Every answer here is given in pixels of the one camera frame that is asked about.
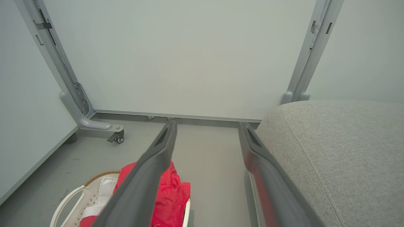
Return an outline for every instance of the basket handle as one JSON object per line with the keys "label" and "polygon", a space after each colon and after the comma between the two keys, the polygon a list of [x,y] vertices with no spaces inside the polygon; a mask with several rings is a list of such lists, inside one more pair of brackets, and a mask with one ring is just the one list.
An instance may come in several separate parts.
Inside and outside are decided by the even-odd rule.
{"label": "basket handle", "polygon": [[62,223],[61,226],[64,226],[66,224],[66,222],[70,219],[70,217],[72,216],[73,213],[78,213],[78,211],[76,211],[76,208],[79,206],[80,203],[82,203],[84,200],[84,197],[86,195],[86,197],[88,197],[89,195],[91,195],[90,190],[85,187],[84,185],[74,189],[73,191],[71,191],[63,200],[62,202],[59,204],[59,206],[56,208],[55,213],[53,214],[52,220],[50,221],[50,227],[56,227],[56,223],[57,223],[57,219],[59,218],[60,213],[62,212],[63,208],[66,206],[66,204],[79,192],[83,192],[80,196],[80,198],[78,199],[77,203],[74,205],[73,209],[70,211],[69,215],[66,217],[66,219],[64,220],[64,222]]}

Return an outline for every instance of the white partition panel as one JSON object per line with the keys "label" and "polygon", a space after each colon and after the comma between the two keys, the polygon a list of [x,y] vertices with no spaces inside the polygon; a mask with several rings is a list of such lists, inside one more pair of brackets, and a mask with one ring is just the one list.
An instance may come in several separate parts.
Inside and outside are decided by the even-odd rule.
{"label": "white partition panel", "polygon": [[0,21],[2,204],[77,124],[13,0],[0,1]]}
{"label": "white partition panel", "polygon": [[307,88],[310,100],[404,102],[404,1],[346,0]]}
{"label": "white partition panel", "polygon": [[262,119],[316,0],[44,0],[94,109]]}

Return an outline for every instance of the white plastic basket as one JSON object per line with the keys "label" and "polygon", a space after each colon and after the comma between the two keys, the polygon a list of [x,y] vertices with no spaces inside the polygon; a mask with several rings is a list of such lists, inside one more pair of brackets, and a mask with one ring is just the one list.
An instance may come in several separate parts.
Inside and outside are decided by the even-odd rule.
{"label": "white plastic basket", "polygon": [[[74,205],[73,209],[70,211],[69,215],[66,217],[66,219],[63,221],[62,225],[60,227],[79,227],[80,226],[80,220],[83,215],[83,211],[85,208],[89,206],[95,205],[95,201],[97,200],[98,196],[98,189],[100,186],[100,182],[103,178],[105,177],[111,177],[111,178],[116,178],[118,179],[120,170],[111,170],[111,171],[106,171],[103,173],[100,173],[87,181],[84,185],[74,189],[72,192],[70,192],[59,204],[59,206],[56,208],[55,213],[53,214],[52,220],[50,221],[50,227],[56,227],[57,220],[59,218],[60,213],[66,206],[66,204],[77,194],[77,193],[82,193],[80,198],[78,199],[77,203]],[[186,206],[185,206],[185,212],[184,212],[184,221],[182,226],[187,227],[188,226],[188,219],[189,219],[189,209],[191,206],[191,200],[188,200]]]}

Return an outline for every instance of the gray sofa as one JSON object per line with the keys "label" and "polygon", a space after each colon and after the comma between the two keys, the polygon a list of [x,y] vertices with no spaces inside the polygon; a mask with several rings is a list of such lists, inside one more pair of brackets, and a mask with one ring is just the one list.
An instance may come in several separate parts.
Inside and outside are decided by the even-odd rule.
{"label": "gray sofa", "polygon": [[326,226],[404,226],[404,105],[300,101],[257,134]]}

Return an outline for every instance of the red cloth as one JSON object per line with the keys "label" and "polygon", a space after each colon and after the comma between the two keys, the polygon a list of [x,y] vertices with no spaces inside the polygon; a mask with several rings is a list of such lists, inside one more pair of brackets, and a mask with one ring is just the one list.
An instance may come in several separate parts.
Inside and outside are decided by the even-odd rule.
{"label": "red cloth", "polygon": [[[122,184],[136,162],[122,168],[114,193]],[[181,227],[186,203],[191,193],[191,184],[180,182],[180,178],[171,161],[171,166],[162,175],[154,204],[151,227]],[[89,227],[96,216],[88,216],[80,221],[81,227]]]}

